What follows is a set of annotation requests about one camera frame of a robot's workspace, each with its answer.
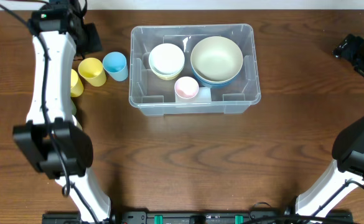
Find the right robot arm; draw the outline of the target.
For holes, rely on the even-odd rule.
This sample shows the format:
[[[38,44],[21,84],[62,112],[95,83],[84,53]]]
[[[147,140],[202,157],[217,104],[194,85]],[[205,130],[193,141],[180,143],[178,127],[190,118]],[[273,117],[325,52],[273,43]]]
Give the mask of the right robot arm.
[[[333,55],[350,62],[364,78],[364,39],[349,34]],[[346,223],[329,212],[357,187],[364,190],[364,116],[341,131],[332,148],[332,162],[317,181],[278,220],[286,223]]]

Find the yellow small bowl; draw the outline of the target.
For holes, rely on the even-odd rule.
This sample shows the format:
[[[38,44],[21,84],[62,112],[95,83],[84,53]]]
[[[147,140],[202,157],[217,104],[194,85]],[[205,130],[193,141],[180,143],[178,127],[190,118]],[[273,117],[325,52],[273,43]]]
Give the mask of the yellow small bowl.
[[[157,77],[159,77],[160,79],[162,80],[173,80],[175,78],[177,78],[179,76],[180,73],[173,73],[173,74],[170,74],[170,75],[164,75],[164,74],[161,74],[161,73],[155,73],[155,75]]]

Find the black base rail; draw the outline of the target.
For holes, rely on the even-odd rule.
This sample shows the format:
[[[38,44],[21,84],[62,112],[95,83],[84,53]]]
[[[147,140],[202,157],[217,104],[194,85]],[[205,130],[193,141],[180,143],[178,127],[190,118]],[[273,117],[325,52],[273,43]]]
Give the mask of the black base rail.
[[[215,224],[215,223],[314,223],[305,220],[260,220],[264,218],[281,216],[277,211],[271,209],[252,210],[248,213],[152,213],[133,211],[122,215],[110,215],[110,218],[99,223],[122,223],[122,224]],[[354,223],[350,212],[331,212],[326,216],[327,221],[317,223]],[[43,224],[63,223],[95,223],[82,221],[79,213],[46,213],[42,215]]]

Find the clear plastic storage container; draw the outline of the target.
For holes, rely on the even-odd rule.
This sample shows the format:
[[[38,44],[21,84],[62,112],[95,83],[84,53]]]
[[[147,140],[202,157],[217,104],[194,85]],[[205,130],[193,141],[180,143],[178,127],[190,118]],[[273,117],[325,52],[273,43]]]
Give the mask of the clear plastic storage container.
[[[169,43],[181,48],[185,65],[181,77],[193,77],[190,54],[206,37],[231,39],[242,51],[244,64],[230,84],[211,88],[199,85],[195,98],[176,96],[175,80],[162,80],[149,67],[149,54],[157,45]],[[254,30],[248,24],[180,26],[137,26],[131,31],[129,103],[146,116],[188,113],[241,114],[259,103],[261,89],[256,58]]]

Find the pink plastic cup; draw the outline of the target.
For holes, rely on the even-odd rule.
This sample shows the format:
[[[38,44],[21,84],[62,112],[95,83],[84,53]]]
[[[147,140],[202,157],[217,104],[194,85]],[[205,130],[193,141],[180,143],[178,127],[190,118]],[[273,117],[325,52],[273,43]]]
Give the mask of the pink plastic cup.
[[[199,84],[192,77],[181,77],[175,82],[174,91],[176,97],[183,100],[189,100],[198,95]]]

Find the yellow plastic cup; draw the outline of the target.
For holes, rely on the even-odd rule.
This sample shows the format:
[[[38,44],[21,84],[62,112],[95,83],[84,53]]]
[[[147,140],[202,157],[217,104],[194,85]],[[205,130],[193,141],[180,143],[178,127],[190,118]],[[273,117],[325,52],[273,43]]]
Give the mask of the yellow plastic cup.
[[[103,64],[97,58],[85,58],[78,66],[79,74],[91,85],[99,87],[105,84],[106,74]]]
[[[70,80],[70,93],[71,97],[79,97],[84,91],[82,81],[78,73],[71,69],[71,80]]]

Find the mint green plastic cup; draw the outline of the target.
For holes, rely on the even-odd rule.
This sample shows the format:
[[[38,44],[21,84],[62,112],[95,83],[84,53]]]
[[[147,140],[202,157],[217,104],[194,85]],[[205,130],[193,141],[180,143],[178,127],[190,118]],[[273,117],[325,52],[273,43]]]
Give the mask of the mint green plastic cup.
[[[73,100],[71,100],[71,103],[72,103],[72,115],[76,115],[76,113],[77,113],[77,108],[76,108],[76,106],[75,106],[75,104],[74,104],[74,102],[73,102]]]

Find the large beige bowl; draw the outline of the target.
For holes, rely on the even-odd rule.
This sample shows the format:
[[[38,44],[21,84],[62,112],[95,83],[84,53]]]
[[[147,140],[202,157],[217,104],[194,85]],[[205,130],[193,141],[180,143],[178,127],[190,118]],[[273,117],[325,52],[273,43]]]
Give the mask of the large beige bowl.
[[[239,46],[222,36],[202,39],[190,54],[194,74],[212,85],[230,82],[239,74],[243,62],[244,56]]]

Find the cream white plastic cup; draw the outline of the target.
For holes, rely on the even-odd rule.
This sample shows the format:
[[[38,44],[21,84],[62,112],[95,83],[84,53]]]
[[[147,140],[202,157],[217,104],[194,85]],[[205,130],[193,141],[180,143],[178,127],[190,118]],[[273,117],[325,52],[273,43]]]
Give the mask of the cream white plastic cup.
[[[74,125],[75,125],[78,129],[83,130],[83,128],[82,128],[82,126],[81,126],[81,124],[78,122],[78,120],[76,119],[76,117],[73,115],[73,116],[72,116],[72,118],[73,118],[73,123],[74,123]]]

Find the white small bowl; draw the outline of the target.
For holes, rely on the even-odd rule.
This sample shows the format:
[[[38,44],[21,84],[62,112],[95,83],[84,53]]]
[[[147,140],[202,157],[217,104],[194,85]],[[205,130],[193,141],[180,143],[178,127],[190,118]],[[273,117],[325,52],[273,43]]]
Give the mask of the white small bowl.
[[[184,65],[185,56],[183,51],[176,45],[164,43],[157,45],[149,54],[150,63],[181,63]]]

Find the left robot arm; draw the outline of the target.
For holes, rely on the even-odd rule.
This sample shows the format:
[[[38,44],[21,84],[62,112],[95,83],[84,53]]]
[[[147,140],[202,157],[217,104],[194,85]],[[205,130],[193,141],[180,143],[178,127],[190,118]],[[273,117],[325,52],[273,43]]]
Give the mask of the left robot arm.
[[[72,198],[81,223],[109,223],[111,200],[91,168],[93,145],[73,114],[70,93],[75,56],[101,50],[95,25],[83,21],[86,11],[78,1],[49,1],[32,12],[27,26],[35,52],[33,98],[13,139],[35,171]]]

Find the light blue plastic cup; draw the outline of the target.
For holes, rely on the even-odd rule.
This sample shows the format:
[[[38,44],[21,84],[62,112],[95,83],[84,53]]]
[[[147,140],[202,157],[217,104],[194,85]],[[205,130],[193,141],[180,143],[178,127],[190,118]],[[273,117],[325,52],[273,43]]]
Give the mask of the light blue plastic cup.
[[[120,52],[108,53],[103,59],[103,68],[117,82],[122,82],[128,77],[127,60]]]

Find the dark blue bowl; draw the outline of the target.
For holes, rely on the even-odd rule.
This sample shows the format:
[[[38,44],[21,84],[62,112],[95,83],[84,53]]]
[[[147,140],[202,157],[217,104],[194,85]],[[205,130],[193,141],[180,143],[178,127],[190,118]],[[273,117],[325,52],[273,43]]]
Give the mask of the dark blue bowl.
[[[223,83],[209,83],[207,81],[205,81],[202,77],[200,77],[194,70],[192,70],[194,77],[197,79],[197,81],[202,84],[205,87],[208,88],[223,88],[229,84],[231,84],[233,81],[235,81],[239,75],[233,77],[231,80],[227,81],[227,82],[223,82]]]

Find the white label in container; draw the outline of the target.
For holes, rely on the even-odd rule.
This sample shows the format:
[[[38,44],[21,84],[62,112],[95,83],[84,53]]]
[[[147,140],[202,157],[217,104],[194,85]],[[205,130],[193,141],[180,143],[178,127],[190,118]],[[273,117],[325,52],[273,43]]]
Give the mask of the white label in container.
[[[197,95],[194,98],[184,99],[175,92],[176,103],[211,103],[211,91],[207,87],[200,87]]]

